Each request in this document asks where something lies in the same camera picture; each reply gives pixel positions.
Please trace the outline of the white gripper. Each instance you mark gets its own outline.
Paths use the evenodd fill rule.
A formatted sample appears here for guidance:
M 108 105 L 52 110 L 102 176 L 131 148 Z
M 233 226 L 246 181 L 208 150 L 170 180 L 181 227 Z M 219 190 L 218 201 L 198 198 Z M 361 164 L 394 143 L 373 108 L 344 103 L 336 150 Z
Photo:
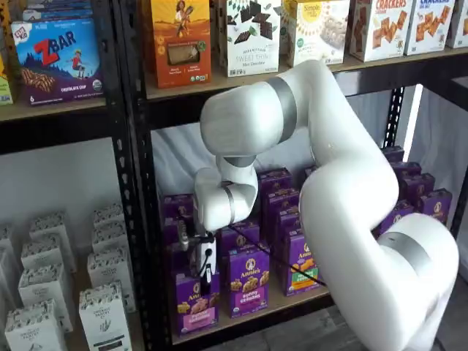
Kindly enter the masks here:
M 216 272 L 216 237 L 206 232 L 198 238 L 195 248 L 197 274 L 200 277 L 200 295 L 211 292 L 211 278 Z

